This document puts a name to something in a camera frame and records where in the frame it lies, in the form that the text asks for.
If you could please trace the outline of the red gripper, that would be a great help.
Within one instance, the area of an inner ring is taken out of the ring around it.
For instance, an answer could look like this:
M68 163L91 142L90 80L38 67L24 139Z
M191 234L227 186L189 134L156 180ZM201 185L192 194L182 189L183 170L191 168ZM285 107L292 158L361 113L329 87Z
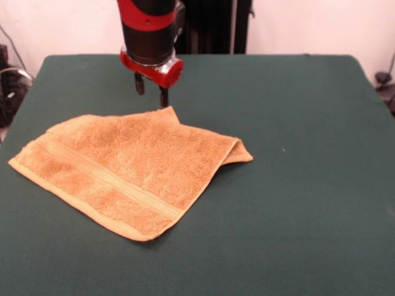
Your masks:
M171 88L181 77L184 63L177 57L171 57L168 62L160 66L145 66L133 61L125 51L120 52L120 60L131 71L135 72L135 88L139 95L144 95L143 76L152 80L160 89L160 105L168 107L168 88Z

